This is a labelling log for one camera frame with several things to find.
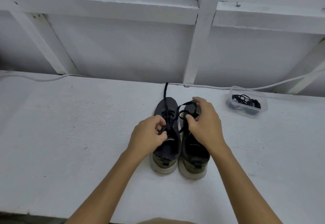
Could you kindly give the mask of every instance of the left hand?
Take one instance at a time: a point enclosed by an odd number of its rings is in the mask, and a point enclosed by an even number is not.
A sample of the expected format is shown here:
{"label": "left hand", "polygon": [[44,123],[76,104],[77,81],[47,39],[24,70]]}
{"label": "left hand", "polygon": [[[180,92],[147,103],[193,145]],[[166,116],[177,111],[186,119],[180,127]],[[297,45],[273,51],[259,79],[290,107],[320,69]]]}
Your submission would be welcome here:
{"label": "left hand", "polygon": [[158,131],[165,125],[166,121],[160,115],[140,121],[131,134],[126,150],[137,159],[143,160],[167,139],[166,131],[158,135]]}

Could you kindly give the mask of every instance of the forearm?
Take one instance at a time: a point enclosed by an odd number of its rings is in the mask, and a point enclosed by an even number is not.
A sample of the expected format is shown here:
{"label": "forearm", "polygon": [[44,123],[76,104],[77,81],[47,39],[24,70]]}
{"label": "forearm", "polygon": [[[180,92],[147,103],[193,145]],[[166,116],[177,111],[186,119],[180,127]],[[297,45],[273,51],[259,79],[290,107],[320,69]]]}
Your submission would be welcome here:
{"label": "forearm", "polygon": [[124,189],[141,160],[123,152],[110,172],[81,204],[66,224],[107,224]]}
{"label": "forearm", "polygon": [[217,165],[239,224],[282,223],[226,144],[222,149],[213,150],[211,156]]}

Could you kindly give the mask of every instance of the clear plastic box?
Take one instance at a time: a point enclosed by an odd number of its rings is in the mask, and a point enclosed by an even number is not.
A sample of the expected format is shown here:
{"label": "clear plastic box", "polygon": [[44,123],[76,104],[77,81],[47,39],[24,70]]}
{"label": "clear plastic box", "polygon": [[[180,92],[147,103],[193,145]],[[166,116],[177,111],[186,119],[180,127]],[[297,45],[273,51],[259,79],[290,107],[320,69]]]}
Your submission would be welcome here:
{"label": "clear plastic box", "polygon": [[[240,98],[240,101],[245,100],[250,105],[238,103],[237,98]],[[263,92],[245,89],[238,86],[232,86],[230,88],[229,94],[227,95],[226,104],[232,110],[254,116],[267,111],[266,96]]]}

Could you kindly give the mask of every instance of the sneaker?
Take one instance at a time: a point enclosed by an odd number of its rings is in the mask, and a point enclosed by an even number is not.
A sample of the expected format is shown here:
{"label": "sneaker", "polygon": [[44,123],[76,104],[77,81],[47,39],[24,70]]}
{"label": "sneaker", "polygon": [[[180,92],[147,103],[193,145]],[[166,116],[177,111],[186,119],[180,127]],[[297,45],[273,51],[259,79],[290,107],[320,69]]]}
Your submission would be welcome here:
{"label": "sneaker", "polygon": [[165,85],[164,98],[158,103],[154,115],[161,115],[166,125],[159,134],[167,131],[167,140],[160,145],[150,155],[150,165],[154,171],[160,174],[169,174],[177,168],[177,160],[181,154],[181,138],[178,130],[178,110],[177,102],[166,97],[167,85]]}
{"label": "sneaker", "polygon": [[183,113],[183,117],[179,116],[183,121],[180,131],[183,132],[183,139],[182,155],[178,160],[178,168],[186,178],[198,180],[206,174],[210,154],[189,131],[189,124],[185,118],[186,114],[190,114],[193,118],[196,118],[201,114],[201,109],[200,107],[196,107],[195,102],[188,102],[186,104],[184,110],[179,113]]}

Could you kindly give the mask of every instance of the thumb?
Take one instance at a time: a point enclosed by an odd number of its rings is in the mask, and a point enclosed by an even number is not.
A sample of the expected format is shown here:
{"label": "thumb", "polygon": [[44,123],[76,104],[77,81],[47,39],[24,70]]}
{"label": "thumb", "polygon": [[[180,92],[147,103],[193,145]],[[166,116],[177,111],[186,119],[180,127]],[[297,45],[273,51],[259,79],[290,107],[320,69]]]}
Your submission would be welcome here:
{"label": "thumb", "polygon": [[159,143],[162,144],[166,139],[167,139],[167,132],[163,131],[163,133],[161,133],[160,135],[158,135],[158,140]]}
{"label": "thumb", "polygon": [[192,115],[186,115],[187,122],[189,123],[189,130],[191,131],[196,126],[196,121]]}

